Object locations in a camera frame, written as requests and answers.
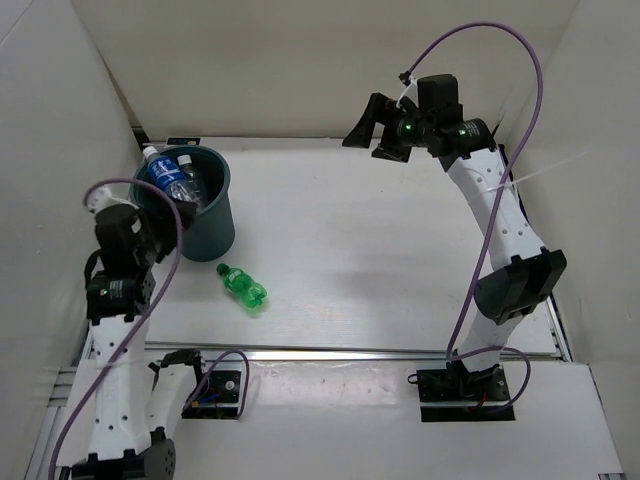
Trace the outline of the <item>clear bottle blue label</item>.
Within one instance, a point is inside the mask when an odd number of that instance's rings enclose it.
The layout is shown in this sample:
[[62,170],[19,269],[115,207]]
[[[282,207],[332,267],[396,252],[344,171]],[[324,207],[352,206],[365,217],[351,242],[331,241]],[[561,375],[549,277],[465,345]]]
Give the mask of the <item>clear bottle blue label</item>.
[[147,146],[142,154],[153,183],[169,197],[182,202],[196,203],[196,194],[177,163],[162,155],[153,146]]

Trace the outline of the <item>tall clear plastic bottle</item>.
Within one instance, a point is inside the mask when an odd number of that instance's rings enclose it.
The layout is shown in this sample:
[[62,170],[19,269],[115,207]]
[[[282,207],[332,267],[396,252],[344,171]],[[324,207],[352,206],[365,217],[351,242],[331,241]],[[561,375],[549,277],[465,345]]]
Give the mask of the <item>tall clear plastic bottle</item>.
[[206,186],[200,172],[195,168],[190,155],[180,155],[177,157],[178,165],[189,182],[192,190],[192,197],[198,209],[204,209],[209,201]]

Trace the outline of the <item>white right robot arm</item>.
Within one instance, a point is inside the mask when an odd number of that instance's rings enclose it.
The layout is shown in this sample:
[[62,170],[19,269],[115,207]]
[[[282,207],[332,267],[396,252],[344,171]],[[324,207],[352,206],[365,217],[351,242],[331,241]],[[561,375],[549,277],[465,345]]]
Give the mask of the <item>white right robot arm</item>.
[[464,341],[450,339],[445,368],[419,371],[416,382],[429,401],[488,400],[509,338],[552,293],[566,257],[530,226],[505,184],[507,166],[493,134],[483,120],[464,119],[457,94],[435,91],[413,102],[374,93],[343,146],[369,147],[377,126],[382,136],[373,157],[406,163],[413,149],[424,148],[440,161],[483,235],[478,262],[491,266],[487,275],[472,275],[463,307],[476,314]]

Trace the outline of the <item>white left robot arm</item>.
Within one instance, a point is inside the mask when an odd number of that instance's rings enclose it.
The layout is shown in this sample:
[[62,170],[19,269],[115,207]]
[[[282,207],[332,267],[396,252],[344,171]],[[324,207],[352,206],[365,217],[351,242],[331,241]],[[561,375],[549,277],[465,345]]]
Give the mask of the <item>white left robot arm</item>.
[[85,459],[74,479],[171,479],[171,438],[186,400],[206,395],[210,377],[199,351],[178,350],[160,361],[145,356],[146,312],[153,266],[176,246],[172,215],[128,203],[95,213],[98,250],[85,268],[87,319],[100,384]]

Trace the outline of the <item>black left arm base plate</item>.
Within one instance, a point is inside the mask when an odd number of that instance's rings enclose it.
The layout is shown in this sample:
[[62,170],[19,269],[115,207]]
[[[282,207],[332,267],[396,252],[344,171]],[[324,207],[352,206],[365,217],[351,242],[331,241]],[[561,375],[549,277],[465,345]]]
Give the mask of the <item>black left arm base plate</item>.
[[245,410],[250,363],[222,360],[208,375],[198,395],[181,413],[182,419],[239,420]]

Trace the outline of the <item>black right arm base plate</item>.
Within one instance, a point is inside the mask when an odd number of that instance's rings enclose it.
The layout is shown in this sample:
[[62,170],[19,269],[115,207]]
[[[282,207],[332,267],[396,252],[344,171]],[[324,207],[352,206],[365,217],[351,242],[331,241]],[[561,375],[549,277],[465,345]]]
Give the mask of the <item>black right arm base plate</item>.
[[494,367],[479,377],[463,379],[454,368],[417,370],[407,377],[416,386],[423,423],[515,421],[504,370]]

